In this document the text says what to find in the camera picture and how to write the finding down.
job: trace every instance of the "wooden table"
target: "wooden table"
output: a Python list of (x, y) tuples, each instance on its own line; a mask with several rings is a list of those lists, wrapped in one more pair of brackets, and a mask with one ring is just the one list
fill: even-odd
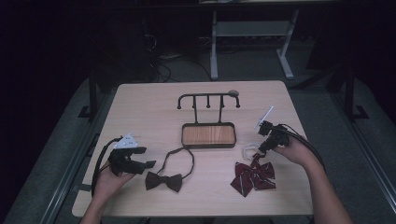
[[(224, 97), (222, 121), (235, 125), (237, 142), (234, 148), (192, 149), (195, 167), (183, 179), (179, 193), (165, 184), (146, 190), (147, 171), (128, 182), (106, 207), (105, 216), (116, 217), (228, 217), (311, 215), (313, 213), (309, 184), (304, 169), (283, 156), (269, 151), (261, 164), (270, 161), (276, 174), (276, 189), (252, 190), (244, 198), (230, 184), (235, 178), (234, 165), (250, 164), (242, 155), (244, 146), (260, 144), (265, 139), (254, 130), (258, 119), (270, 105), (273, 111), (266, 120), (286, 123), (298, 133), (303, 127), (285, 85), (280, 81), (195, 82), (166, 84), (121, 85), (108, 113), (105, 126), (83, 179), (90, 185), (94, 165), (103, 146), (110, 140), (131, 133), (145, 154), (133, 155), (135, 161), (157, 161), (152, 169), (157, 173), (167, 152), (181, 147), (184, 123), (194, 122), (192, 99), (183, 99), (177, 109), (177, 99), (185, 93), (239, 91), (240, 108), (235, 99)], [(197, 98), (198, 121), (217, 122), (219, 99)], [(108, 157), (112, 147), (105, 155)], [(182, 150), (172, 155), (161, 175), (185, 175), (191, 168), (191, 156)], [(80, 190), (73, 214), (83, 216), (91, 201), (91, 193)]]

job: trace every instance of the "wooden tray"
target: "wooden tray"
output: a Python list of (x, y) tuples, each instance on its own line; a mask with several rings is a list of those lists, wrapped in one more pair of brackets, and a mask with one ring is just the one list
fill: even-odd
[(186, 123), (182, 127), (181, 143), (187, 148), (227, 148), (236, 143), (231, 122)]

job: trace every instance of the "dark background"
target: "dark background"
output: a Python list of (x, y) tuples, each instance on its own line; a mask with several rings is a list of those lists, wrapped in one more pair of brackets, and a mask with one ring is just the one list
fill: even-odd
[[(144, 33), (158, 36), (164, 48), (210, 35), (210, 11), (125, 12), (103, 9), (101, 3), (0, 2), (0, 221), (7, 215), (71, 96), (90, 72), (99, 75), (102, 91), (121, 82), (151, 81), (155, 77), (149, 68), (153, 58), (145, 50)], [(133, 1), (117, 4), (138, 5)], [(304, 7), (293, 35), (303, 41), (308, 36), (317, 40), (308, 64), (311, 68), (326, 69), (338, 62), (350, 65), (393, 122), (394, 9), (386, 1), (348, 2), (314, 10)], [(250, 16), (260, 18), (255, 13)], [(134, 76), (126, 77), (127, 72)]]

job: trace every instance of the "gray carpet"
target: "gray carpet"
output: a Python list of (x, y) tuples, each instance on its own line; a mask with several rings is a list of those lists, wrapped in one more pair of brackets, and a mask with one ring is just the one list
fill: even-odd
[[(288, 59), (295, 71), (294, 80), (286, 80), (277, 61), (274, 49), (244, 50), (234, 54), (219, 55), (219, 81), (227, 80), (283, 80), (292, 86), (310, 77), (316, 71), (304, 69), (312, 43), (290, 45)], [(206, 70), (208, 54), (195, 58)], [(206, 71), (189, 61), (165, 63), (172, 71), (172, 78), (179, 81), (208, 81)], [(360, 145), (351, 132), (351, 123), (339, 108), (334, 98), (322, 87), (326, 78), (305, 91), (290, 91), (291, 99), (309, 140), (317, 147), (328, 171), (330, 180), (337, 189), (341, 201), (356, 223), (396, 223), (396, 216), (379, 187), (364, 157)], [(5, 223), (40, 223), (60, 179), (67, 170), (76, 148), (89, 151), (89, 144), (96, 133), (100, 133), (111, 105), (114, 92), (101, 95), (100, 113), (93, 122), (78, 118), (80, 109), (89, 103), (88, 83), (84, 82), (71, 99), (57, 127), (53, 131), (37, 164), (14, 203)], [(356, 104), (363, 105), (370, 119), (357, 120), (368, 144), (381, 162), (390, 181), (395, 183), (396, 130), (383, 111), (376, 105), (373, 95), (359, 81), (356, 88)], [(77, 188), (90, 161), (85, 157), (74, 183), (60, 201), (61, 209), (55, 223), (78, 223), (71, 208), (77, 196)], [(307, 217), (272, 217), (275, 224), (308, 223)], [(223, 223), (253, 223), (243, 219), (223, 219)], [(143, 223), (141, 218), (106, 217), (104, 223)]]

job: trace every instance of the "maroon bow tie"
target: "maroon bow tie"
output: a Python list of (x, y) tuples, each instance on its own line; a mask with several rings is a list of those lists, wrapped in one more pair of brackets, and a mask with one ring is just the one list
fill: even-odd
[(159, 176), (148, 172), (146, 177), (146, 190), (157, 188), (161, 183), (165, 183), (169, 189), (179, 192), (182, 184), (181, 175)]
[(250, 166), (237, 162), (235, 164), (235, 179), (231, 183), (239, 193), (247, 197), (250, 191), (257, 189), (275, 189), (276, 184), (268, 178), (275, 179), (274, 167), (271, 162), (259, 164), (259, 153), (253, 156)]

